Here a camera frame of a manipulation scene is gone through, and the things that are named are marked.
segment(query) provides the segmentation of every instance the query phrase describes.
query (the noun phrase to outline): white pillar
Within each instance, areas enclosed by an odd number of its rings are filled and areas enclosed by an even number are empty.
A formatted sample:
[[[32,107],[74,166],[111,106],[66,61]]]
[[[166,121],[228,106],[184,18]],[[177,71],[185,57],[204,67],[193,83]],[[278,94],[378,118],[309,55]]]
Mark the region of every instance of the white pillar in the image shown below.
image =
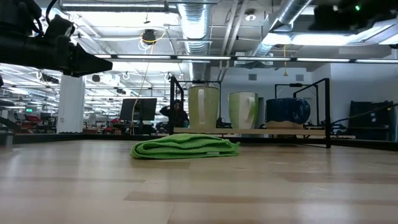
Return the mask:
[[[83,131],[86,77],[61,77],[57,133]]]

